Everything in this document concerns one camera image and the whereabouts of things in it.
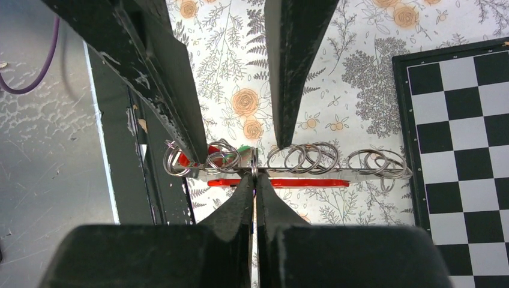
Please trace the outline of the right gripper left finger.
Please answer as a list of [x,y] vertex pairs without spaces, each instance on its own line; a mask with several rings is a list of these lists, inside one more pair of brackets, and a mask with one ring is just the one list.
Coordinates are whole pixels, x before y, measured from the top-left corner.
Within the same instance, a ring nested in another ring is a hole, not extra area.
[[60,243],[41,287],[250,287],[254,180],[193,225],[85,225]]

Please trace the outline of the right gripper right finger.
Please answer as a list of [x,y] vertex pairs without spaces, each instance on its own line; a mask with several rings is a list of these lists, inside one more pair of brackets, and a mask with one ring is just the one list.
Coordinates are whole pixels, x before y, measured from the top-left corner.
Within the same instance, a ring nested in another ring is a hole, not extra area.
[[317,226],[267,175],[256,179],[261,287],[451,287],[430,236],[412,226]]

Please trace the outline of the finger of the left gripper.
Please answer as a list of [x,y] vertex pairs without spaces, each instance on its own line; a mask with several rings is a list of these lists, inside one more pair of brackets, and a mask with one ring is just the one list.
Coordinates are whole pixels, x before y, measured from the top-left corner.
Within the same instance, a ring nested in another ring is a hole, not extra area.
[[265,3],[273,125],[280,149],[292,144],[304,84],[338,3],[338,0]]
[[208,144],[188,50],[173,34],[166,1],[45,3],[148,105],[187,158],[204,163]]

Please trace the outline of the green key tag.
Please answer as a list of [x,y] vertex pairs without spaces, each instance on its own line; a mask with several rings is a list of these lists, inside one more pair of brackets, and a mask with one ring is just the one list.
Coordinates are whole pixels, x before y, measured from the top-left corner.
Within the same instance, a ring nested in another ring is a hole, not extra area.
[[251,159],[251,150],[252,150],[251,146],[243,145],[243,146],[240,146],[236,150],[236,152],[227,151],[224,153],[223,163],[226,164],[226,163],[230,163],[230,162],[234,161],[237,158],[237,155],[239,155],[239,157],[240,157],[239,162],[247,161],[247,160]]

